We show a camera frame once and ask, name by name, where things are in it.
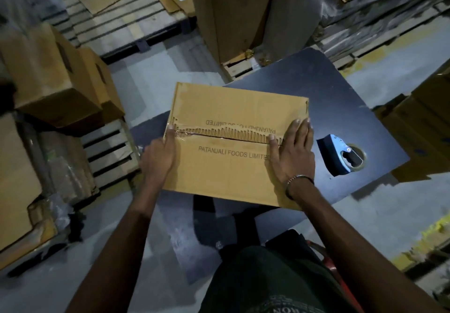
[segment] bracelet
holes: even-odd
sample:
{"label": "bracelet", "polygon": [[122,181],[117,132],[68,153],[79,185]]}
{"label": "bracelet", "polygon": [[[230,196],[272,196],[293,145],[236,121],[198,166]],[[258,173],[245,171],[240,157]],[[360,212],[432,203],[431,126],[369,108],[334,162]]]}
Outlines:
{"label": "bracelet", "polygon": [[290,200],[294,200],[294,198],[291,197],[291,195],[289,194],[289,184],[291,183],[292,180],[297,179],[297,178],[306,178],[308,179],[312,185],[314,185],[314,180],[312,180],[312,178],[310,178],[309,176],[307,176],[306,174],[297,174],[296,176],[293,176],[292,178],[290,178],[288,180],[288,182],[286,183],[286,189],[284,191],[284,193],[286,194],[286,197],[288,197]]}

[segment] person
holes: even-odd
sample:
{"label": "person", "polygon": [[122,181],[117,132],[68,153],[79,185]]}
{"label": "person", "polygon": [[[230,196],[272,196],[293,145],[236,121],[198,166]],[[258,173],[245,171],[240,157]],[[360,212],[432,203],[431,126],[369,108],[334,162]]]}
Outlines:
{"label": "person", "polygon": [[[287,194],[304,210],[327,253],[366,313],[445,312],[385,259],[314,186],[313,129],[293,121],[283,145],[270,137],[270,163]],[[175,132],[153,140],[141,158],[143,182],[66,312],[126,312],[138,278],[158,193],[175,158]],[[244,248],[214,274],[200,312],[358,312],[331,273],[302,246]]]}

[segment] dark green shirt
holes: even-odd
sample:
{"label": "dark green shirt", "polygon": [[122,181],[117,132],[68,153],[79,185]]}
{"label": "dark green shirt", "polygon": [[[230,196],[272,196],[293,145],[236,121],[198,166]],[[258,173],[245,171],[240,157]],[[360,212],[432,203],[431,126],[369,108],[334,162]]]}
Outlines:
{"label": "dark green shirt", "polygon": [[329,313],[357,310],[331,273],[309,259],[290,260],[247,247],[214,274],[200,313]]}

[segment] tabletop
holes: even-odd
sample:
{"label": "tabletop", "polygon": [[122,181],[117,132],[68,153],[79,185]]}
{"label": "tabletop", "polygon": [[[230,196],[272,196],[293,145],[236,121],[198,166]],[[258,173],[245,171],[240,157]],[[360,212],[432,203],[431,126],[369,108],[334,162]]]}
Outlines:
{"label": "tabletop", "polygon": [[[309,98],[315,139],[335,134],[367,155],[365,167],[333,177],[317,142],[315,184],[335,203],[408,161],[407,154],[320,51],[307,48],[227,87]],[[136,145],[164,133],[169,112],[131,129]],[[301,211],[162,191],[158,206],[188,282],[214,272],[235,244],[263,244],[306,218]]]}

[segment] person's left hand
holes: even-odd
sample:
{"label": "person's left hand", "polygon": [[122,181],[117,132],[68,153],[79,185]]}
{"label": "person's left hand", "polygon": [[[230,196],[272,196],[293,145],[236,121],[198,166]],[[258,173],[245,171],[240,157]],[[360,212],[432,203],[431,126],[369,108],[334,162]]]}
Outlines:
{"label": "person's left hand", "polygon": [[172,125],[169,125],[166,130],[166,140],[164,141],[162,137],[154,139],[143,151],[139,166],[144,175],[144,182],[162,188],[174,160],[175,130]]}

